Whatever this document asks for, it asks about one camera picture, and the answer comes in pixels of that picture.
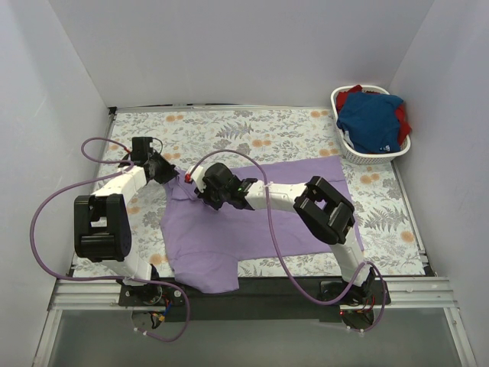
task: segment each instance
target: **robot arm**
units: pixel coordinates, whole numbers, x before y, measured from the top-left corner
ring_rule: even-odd
[[[117,275],[127,278],[126,285],[146,287],[131,278],[158,278],[156,269],[131,247],[131,228],[126,206],[150,180],[163,184],[178,173],[151,146],[152,138],[133,138],[132,152],[124,157],[134,167],[110,180],[91,195],[75,199],[75,252],[80,258],[101,262]]]
[[[196,194],[204,203],[219,209],[229,203],[236,209],[258,210],[267,207],[265,184],[261,180],[240,180],[224,164],[213,164],[205,169],[191,167],[185,181],[196,184]],[[307,183],[268,185],[272,209],[298,213],[311,233],[330,245],[342,272],[349,282],[364,256],[355,238],[353,205],[325,179],[314,176]],[[316,203],[324,201],[323,207]],[[374,274],[364,266],[354,281],[357,291],[366,297]]]

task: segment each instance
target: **white laundry basket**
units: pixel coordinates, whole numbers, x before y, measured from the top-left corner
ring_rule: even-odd
[[[331,93],[331,104],[333,106],[333,112],[335,114],[335,122],[338,121],[338,112],[336,111],[336,96],[340,92],[346,92],[353,86],[341,86],[333,91]],[[379,86],[361,86],[362,90],[364,92],[378,92],[381,94],[389,94],[388,91],[386,91],[383,88],[380,88]],[[407,151],[411,148],[411,140],[409,135],[406,136],[406,139],[404,139],[403,144],[400,147],[400,151],[396,153],[386,153],[386,154],[364,154],[364,153],[358,153],[356,150],[354,150],[350,145],[345,140],[345,134],[343,131],[335,124],[335,129],[339,137],[339,144],[342,147],[342,153],[345,156],[346,159],[348,159],[352,163],[356,164],[381,164],[381,163],[387,163],[392,161],[395,157],[399,157],[400,155],[403,155],[407,153]]]

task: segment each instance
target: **white wall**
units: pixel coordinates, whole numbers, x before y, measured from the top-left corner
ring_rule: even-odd
[[[432,0],[50,0],[107,106],[323,106],[388,86]]]
[[[400,161],[406,189],[481,366],[489,365],[488,19],[485,0],[435,0],[390,85],[413,126]]]
[[[80,143],[103,134],[107,110],[47,0],[0,2],[0,365],[30,366],[54,279],[35,262],[31,217],[55,189],[91,178]],[[97,155],[99,147],[92,147]],[[73,200],[47,207],[40,253],[66,272],[73,253]]]

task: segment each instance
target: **floral tablecloth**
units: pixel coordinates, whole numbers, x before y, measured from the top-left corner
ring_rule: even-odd
[[[327,109],[203,110],[188,112],[118,113],[112,139],[131,146],[133,136],[154,136],[163,142],[162,154],[178,168],[186,170],[204,154],[230,148],[248,154],[258,162],[275,163],[341,154]],[[117,145],[109,145],[104,159],[124,155]],[[221,161],[229,167],[250,163],[232,154],[218,154],[207,163]],[[385,274],[424,274],[416,237],[400,186],[390,164],[361,166],[342,159],[365,257]],[[116,170],[102,165],[99,175]],[[165,255],[160,220],[166,203],[161,185],[150,182],[128,204],[132,245],[139,255],[154,264],[162,277],[173,272]],[[331,253],[290,256],[287,264],[295,275],[340,275]],[[100,264],[75,258],[74,276],[111,274]],[[284,276],[277,258],[240,261],[238,275]]]

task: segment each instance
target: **black mount plate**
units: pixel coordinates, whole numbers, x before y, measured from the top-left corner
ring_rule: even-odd
[[[339,306],[322,307],[308,301],[290,283],[288,278],[239,278],[239,289],[222,294],[204,294],[195,288],[175,282],[173,278],[162,281],[177,284],[183,288],[192,304],[191,320],[320,320],[327,323],[341,323]],[[327,283],[341,282],[341,278],[298,277],[301,287],[316,297]],[[373,292],[376,300],[382,299],[382,284],[375,281]],[[186,309],[182,297],[172,288],[164,288],[173,307],[165,322],[182,322]],[[387,292],[387,304],[390,297]],[[119,306],[147,307],[123,285]]]

